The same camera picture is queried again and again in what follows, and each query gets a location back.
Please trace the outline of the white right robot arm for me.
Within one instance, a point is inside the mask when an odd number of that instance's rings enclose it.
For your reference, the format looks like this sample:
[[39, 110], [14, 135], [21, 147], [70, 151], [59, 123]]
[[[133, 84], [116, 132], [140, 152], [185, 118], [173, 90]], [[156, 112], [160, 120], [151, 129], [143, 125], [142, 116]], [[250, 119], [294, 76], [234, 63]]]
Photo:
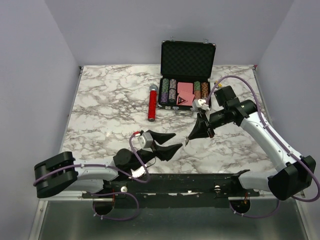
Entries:
[[223, 108], [214, 113], [210, 113], [205, 99], [193, 101], [197, 120], [187, 139], [212, 138], [215, 129], [234, 123], [259, 144], [275, 168], [274, 171], [263, 173], [243, 170], [234, 174], [230, 183], [230, 191], [234, 195], [241, 196], [248, 189], [255, 189], [271, 192], [277, 199], [284, 201], [311, 185], [316, 161], [290, 147], [274, 131], [252, 100], [240, 101], [231, 86], [215, 91], [214, 96]]

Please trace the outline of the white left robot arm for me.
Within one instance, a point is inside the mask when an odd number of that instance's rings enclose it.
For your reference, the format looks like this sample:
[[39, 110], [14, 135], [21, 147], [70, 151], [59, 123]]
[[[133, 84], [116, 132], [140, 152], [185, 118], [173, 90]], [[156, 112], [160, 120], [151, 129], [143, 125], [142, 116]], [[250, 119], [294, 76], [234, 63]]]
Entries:
[[68, 191], [85, 191], [104, 198], [110, 194], [108, 182], [133, 180], [147, 184], [151, 175], [146, 164], [157, 158], [168, 162], [183, 146], [176, 143], [163, 146], [175, 133], [136, 131], [129, 138], [129, 149], [122, 148], [114, 156], [94, 161], [75, 159], [64, 151], [34, 166], [33, 186], [39, 199]]

